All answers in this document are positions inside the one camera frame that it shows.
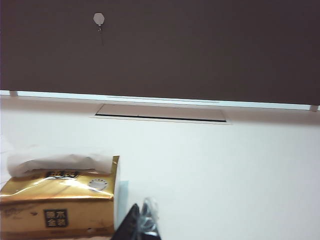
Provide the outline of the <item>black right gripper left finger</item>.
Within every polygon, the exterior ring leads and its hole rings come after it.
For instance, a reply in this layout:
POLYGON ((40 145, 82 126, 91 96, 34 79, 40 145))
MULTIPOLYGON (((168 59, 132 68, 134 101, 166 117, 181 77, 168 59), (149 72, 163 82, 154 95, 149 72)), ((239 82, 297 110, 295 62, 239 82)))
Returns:
POLYGON ((135 203, 113 234, 113 240, 135 240, 137 238, 139 217, 140 208, 135 203))

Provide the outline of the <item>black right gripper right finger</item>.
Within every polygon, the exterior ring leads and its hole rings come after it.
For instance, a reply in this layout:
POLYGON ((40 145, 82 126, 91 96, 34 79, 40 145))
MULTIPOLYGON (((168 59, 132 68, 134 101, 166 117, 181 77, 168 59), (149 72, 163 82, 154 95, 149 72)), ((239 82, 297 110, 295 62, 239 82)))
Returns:
POLYGON ((140 239, 161 240, 159 231, 159 208, 152 197, 146 197, 140 211, 140 239))

